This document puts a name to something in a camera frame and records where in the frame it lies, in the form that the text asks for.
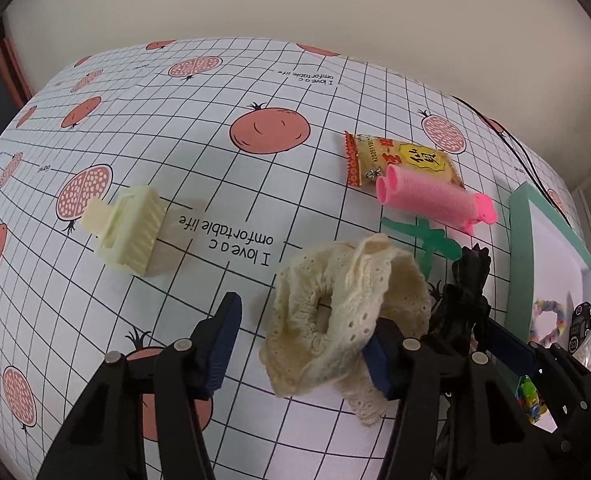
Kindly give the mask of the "mint green shallow box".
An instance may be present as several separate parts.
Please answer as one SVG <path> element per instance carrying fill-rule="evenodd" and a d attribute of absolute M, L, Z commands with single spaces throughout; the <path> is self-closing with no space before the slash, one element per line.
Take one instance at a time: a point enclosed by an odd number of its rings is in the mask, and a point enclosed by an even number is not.
<path fill-rule="evenodd" d="M 591 254 L 530 183 L 509 198 L 510 284 L 505 326 L 524 342 L 568 347 L 574 308 L 591 303 Z"/>

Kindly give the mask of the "grid pomegranate print tablecloth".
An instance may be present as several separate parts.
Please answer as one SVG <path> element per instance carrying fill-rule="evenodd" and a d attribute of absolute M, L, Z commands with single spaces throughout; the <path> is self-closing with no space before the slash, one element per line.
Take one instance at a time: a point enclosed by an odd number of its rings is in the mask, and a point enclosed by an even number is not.
<path fill-rule="evenodd" d="M 491 251 L 485 292 L 503 318 L 509 197 L 539 181 L 571 224 L 570 191 L 535 151 L 472 108 L 385 68 L 286 41 L 151 42 L 65 67 L 0 136 L 0 456 L 36 476 L 106 352 L 146 356 L 190 335 L 226 292 L 243 302 L 204 437 L 221 479 L 373 479 L 394 417 L 361 425 L 335 388 L 278 398 L 258 358 L 277 270 L 294 252 L 381 230 L 346 183 L 344 133 L 435 144 L 498 220 L 461 244 Z M 80 219 L 93 197 L 149 185 L 166 215 L 146 274 L 107 266 Z"/>

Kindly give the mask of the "colourful small toy block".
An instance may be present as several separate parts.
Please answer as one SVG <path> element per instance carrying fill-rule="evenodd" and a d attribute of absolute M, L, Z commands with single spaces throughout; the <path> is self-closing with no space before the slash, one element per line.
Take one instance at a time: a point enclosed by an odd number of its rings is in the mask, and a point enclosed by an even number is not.
<path fill-rule="evenodd" d="M 534 382 L 527 375 L 520 378 L 517 388 L 517 399 L 531 424 L 538 422 L 547 412 L 545 402 L 539 396 Z"/>

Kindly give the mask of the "pink double hair roller clip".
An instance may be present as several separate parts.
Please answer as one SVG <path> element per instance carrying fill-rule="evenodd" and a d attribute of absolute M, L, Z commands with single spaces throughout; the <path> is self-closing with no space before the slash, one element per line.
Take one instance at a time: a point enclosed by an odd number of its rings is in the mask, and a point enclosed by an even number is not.
<path fill-rule="evenodd" d="M 384 206 L 448 224 L 469 235 L 476 224 L 498 220 L 489 196 L 470 193 L 402 166 L 388 166 L 376 180 L 376 194 Z"/>

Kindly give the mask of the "cream claw hair clip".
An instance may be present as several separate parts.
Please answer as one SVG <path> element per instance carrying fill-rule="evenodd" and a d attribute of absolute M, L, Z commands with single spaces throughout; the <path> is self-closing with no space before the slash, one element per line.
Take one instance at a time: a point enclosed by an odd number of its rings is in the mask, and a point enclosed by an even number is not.
<path fill-rule="evenodd" d="M 94 250 L 107 266 L 143 276 L 166 215 L 166 206 L 149 185 L 120 191 L 111 205 L 93 197 L 80 219 L 95 237 Z"/>

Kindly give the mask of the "yellow orange snack packet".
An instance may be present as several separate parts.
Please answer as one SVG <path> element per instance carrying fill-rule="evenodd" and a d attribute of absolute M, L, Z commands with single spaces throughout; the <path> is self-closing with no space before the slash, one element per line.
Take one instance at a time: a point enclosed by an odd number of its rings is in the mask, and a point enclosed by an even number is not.
<path fill-rule="evenodd" d="M 434 148 L 350 132 L 344 133 L 344 146 L 347 184 L 353 188 L 375 184 L 377 177 L 383 176 L 391 165 L 407 167 L 460 188 L 465 187 L 452 159 Z"/>

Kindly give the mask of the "black claw hair clip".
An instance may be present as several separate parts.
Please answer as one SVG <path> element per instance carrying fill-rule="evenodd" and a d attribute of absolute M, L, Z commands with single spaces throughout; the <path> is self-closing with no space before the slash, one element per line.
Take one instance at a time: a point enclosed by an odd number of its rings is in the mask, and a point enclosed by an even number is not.
<path fill-rule="evenodd" d="M 463 255 L 452 264 L 452 283 L 433 287 L 437 300 L 423 341 L 442 356 L 467 356 L 475 324 L 489 316 L 489 302 L 483 294 L 491 270 L 489 248 L 474 244 L 463 247 Z"/>

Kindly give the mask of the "black toy car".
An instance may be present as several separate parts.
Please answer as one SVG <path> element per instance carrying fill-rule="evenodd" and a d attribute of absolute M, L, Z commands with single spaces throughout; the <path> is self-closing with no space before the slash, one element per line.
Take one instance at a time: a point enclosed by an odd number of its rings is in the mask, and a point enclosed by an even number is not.
<path fill-rule="evenodd" d="M 573 312 L 569 328 L 568 352 L 575 353 L 591 332 L 591 303 L 578 304 Z"/>

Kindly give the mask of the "cream lace scrunchie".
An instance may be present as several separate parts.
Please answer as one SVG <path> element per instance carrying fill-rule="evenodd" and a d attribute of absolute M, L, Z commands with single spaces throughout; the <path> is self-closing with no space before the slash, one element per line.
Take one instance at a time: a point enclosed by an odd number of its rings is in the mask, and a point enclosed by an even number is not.
<path fill-rule="evenodd" d="M 276 396 L 332 385 L 371 426 L 388 408 L 363 358 L 379 318 L 420 338 L 430 313 L 429 287 L 413 254 L 386 235 L 305 248 L 277 273 L 260 362 Z"/>

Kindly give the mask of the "green plastic toy figure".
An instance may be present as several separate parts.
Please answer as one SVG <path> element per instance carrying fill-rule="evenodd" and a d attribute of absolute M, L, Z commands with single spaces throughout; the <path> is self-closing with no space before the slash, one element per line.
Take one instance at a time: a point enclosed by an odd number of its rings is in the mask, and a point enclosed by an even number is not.
<path fill-rule="evenodd" d="M 447 260 L 456 261 L 463 255 L 463 248 L 446 235 L 443 229 L 433 229 L 425 218 L 419 218 L 416 224 L 404 223 L 383 217 L 381 226 L 397 233 L 419 238 L 423 254 L 419 259 L 419 269 L 425 278 L 429 278 L 433 268 L 433 255 L 438 252 Z"/>

